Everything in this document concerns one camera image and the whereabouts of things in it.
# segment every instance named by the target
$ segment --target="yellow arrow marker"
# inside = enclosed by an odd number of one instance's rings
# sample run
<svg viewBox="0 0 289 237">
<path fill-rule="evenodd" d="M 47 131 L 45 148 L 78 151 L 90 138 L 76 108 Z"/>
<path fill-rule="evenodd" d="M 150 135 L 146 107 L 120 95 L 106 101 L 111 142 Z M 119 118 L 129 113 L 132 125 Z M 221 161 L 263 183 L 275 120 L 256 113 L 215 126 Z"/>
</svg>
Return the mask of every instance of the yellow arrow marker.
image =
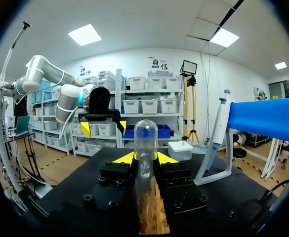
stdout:
<svg viewBox="0 0 289 237">
<path fill-rule="evenodd" d="M 126 130 L 126 121 L 120 121 L 120 124 L 124 127 L 124 133 L 125 134 L 125 130 Z"/>
<path fill-rule="evenodd" d="M 167 162 L 170 162 L 170 163 L 179 163 L 177 160 L 172 159 L 171 157 L 168 157 L 167 155 L 164 155 L 164 154 L 161 153 L 161 152 L 158 152 L 158 158 L 159 158 L 160 164 L 165 164 L 165 163 L 167 163 Z"/>
<path fill-rule="evenodd" d="M 88 138 L 91 137 L 90 127 L 89 127 L 89 123 L 88 122 L 81 122 L 81 131 Z"/>
<path fill-rule="evenodd" d="M 120 157 L 119 159 L 112 161 L 112 163 L 121 163 L 124 162 L 126 164 L 132 164 L 132 160 L 133 160 L 133 156 L 134 156 L 134 152 L 131 152 L 123 157 Z"/>
</svg>

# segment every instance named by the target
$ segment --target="blue foam tube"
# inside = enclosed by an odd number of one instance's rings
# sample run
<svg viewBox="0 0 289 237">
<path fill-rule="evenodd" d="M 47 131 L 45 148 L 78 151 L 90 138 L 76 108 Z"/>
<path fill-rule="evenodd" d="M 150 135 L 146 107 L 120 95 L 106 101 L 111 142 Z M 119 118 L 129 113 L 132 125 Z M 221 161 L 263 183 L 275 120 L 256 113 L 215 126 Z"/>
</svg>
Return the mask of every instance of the blue foam tube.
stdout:
<svg viewBox="0 0 289 237">
<path fill-rule="evenodd" d="M 207 165 L 206 170 L 210 170 L 210 167 L 211 167 L 211 165 L 212 165 L 212 163 L 213 163 L 215 154 L 216 154 L 217 151 L 219 150 L 219 147 L 220 147 L 220 144 L 218 144 L 218 143 L 214 143 L 214 144 L 213 144 L 213 146 L 212 146 L 212 149 L 213 149 L 213 150 L 212 150 L 211 157 L 210 157 L 210 160 L 209 160 L 209 163 L 208 163 L 208 165 Z"/>
<path fill-rule="evenodd" d="M 289 141 L 289 98 L 232 103 L 228 128 Z"/>
</svg>

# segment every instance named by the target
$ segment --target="tripod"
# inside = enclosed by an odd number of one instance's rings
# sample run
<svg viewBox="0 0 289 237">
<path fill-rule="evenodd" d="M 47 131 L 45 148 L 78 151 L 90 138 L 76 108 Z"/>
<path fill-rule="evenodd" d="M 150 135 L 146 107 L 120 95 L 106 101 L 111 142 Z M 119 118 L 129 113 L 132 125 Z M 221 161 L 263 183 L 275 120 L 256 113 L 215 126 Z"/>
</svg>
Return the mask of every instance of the tripod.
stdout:
<svg viewBox="0 0 289 237">
<path fill-rule="evenodd" d="M 189 76 L 188 74 L 182 73 L 182 76 L 184 76 L 184 84 L 185 84 L 185 117 L 184 117 L 184 136 L 182 137 L 182 141 L 189 141 L 190 138 L 192 138 L 192 143 L 194 143 L 195 138 L 197 142 L 199 143 L 199 136 L 196 131 L 196 97 L 195 97 L 195 85 L 196 85 L 196 79 L 193 74 L 191 74 L 191 78 L 187 79 Z M 192 130 L 190 130 L 189 135 L 187 136 L 188 132 L 188 87 L 192 88 L 192 94 L 193 94 L 193 119 L 191 120 L 193 123 Z"/>
</svg>

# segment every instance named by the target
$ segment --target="stool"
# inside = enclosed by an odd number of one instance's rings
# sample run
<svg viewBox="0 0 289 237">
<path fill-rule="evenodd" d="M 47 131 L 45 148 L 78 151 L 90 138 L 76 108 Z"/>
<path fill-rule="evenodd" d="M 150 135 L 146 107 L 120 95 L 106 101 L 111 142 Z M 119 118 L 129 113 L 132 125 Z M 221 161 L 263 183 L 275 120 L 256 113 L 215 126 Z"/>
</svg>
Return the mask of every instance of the stool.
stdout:
<svg viewBox="0 0 289 237">
<path fill-rule="evenodd" d="M 239 136 L 237 134 L 233 134 L 233 143 L 237 142 L 239 139 Z M 234 157 L 234 159 L 237 159 L 235 161 L 235 167 L 239 170 L 242 170 L 241 168 L 237 167 L 237 163 L 238 163 L 238 160 L 240 158 L 244 158 L 247 156 L 247 152 L 246 150 L 242 149 L 242 148 L 233 148 L 233 154 L 232 156 Z"/>
</svg>

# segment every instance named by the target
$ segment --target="ceiling light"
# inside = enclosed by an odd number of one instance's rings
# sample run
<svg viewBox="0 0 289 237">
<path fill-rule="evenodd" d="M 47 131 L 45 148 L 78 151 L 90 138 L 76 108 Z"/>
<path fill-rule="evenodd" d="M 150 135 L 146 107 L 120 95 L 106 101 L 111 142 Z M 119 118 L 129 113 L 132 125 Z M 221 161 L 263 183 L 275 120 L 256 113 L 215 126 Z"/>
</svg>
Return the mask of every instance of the ceiling light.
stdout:
<svg viewBox="0 0 289 237">
<path fill-rule="evenodd" d="M 101 40 L 99 34 L 95 31 L 91 24 L 80 27 L 69 33 L 69 36 L 72 37 L 80 46 L 84 46 L 89 43 L 94 43 Z"/>
<path fill-rule="evenodd" d="M 236 36 L 235 34 L 221 28 L 210 40 L 212 43 L 216 43 L 223 47 L 229 47 L 235 41 L 237 41 L 240 37 Z"/>
<path fill-rule="evenodd" d="M 281 63 L 275 64 L 275 67 L 279 70 L 279 69 L 286 68 L 287 65 L 285 62 L 281 62 Z"/>
</svg>

